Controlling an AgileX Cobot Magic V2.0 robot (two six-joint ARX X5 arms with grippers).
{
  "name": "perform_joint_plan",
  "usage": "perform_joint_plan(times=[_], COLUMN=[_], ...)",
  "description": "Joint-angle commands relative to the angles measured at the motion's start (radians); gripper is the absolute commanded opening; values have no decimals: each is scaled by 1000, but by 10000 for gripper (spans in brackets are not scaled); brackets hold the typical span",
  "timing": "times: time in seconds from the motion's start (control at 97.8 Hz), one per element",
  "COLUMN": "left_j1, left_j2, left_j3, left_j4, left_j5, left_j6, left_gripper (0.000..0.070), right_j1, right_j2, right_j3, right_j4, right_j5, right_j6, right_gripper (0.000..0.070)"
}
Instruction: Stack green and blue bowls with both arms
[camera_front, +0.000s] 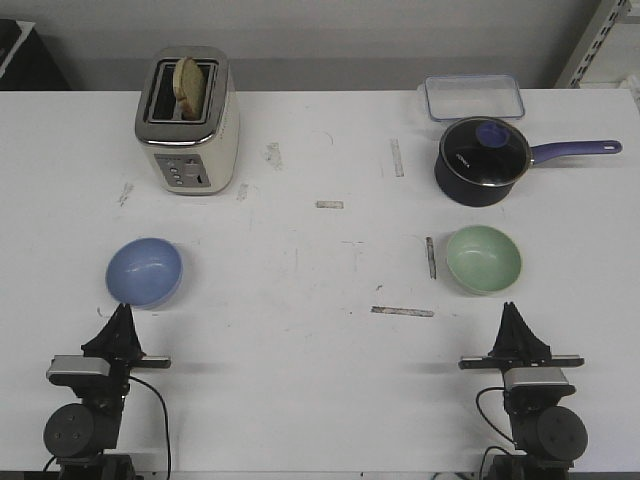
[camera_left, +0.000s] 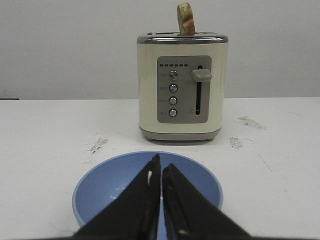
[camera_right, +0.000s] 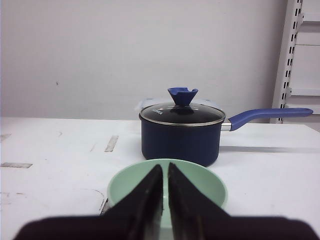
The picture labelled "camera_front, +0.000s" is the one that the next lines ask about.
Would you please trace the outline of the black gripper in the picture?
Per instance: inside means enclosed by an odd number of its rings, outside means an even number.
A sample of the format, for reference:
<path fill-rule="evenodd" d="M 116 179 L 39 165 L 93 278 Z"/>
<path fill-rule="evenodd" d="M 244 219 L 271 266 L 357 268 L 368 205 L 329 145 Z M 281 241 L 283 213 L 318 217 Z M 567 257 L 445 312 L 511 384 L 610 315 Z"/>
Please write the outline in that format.
<path fill-rule="evenodd" d="M 123 341 L 126 357 L 141 357 L 139 359 L 109 358 L 108 380 L 126 380 L 132 370 L 136 369 L 169 369 L 169 356 L 148 356 L 142 350 L 133 313 L 129 304 L 120 303 L 109 321 L 100 332 L 81 346 L 84 356 L 118 356 L 120 350 L 120 321 L 123 319 Z"/>
<path fill-rule="evenodd" d="M 512 302 L 505 302 L 497 336 L 490 351 L 490 356 L 511 356 L 514 351 L 514 340 L 522 358 L 550 358 L 551 348 L 540 340 L 529 328 Z M 579 355 L 555 355 L 548 360 L 522 360 L 519 358 L 497 358 L 490 356 L 462 357 L 458 362 L 461 370 L 496 369 L 507 371 L 512 368 L 576 368 L 584 364 Z"/>

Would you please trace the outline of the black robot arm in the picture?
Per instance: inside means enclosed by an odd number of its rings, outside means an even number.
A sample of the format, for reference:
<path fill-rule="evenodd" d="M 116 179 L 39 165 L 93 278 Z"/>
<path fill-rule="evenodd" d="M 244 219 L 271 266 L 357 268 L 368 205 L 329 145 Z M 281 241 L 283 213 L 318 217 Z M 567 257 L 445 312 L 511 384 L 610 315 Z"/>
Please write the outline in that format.
<path fill-rule="evenodd" d="M 60 479 L 141 479 L 128 454 L 114 454 L 130 383 L 159 391 L 131 375 L 134 369 L 167 369 L 168 356 L 142 350 L 131 306 L 119 304 L 101 331 L 75 355 L 56 355 L 46 372 L 56 386 L 70 388 L 78 401 L 49 417 L 43 441 L 60 466 Z"/>
<path fill-rule="evenodd" d="M 579 355 L 554 355 L 531 331 L 513 302 L 506 302 L 492 350 L 463 357 L 462 370 L 497 370 L 503 385 L 503 408 L 511 433 L 487 424 L 514 448 L 512 453 L 489 446 L 478 469 L 480 479 L 567 479 L 574 461 L 588 445 L 581 418 L 559 404 L 576 392 L 565 368 L 584 364 Z"/>

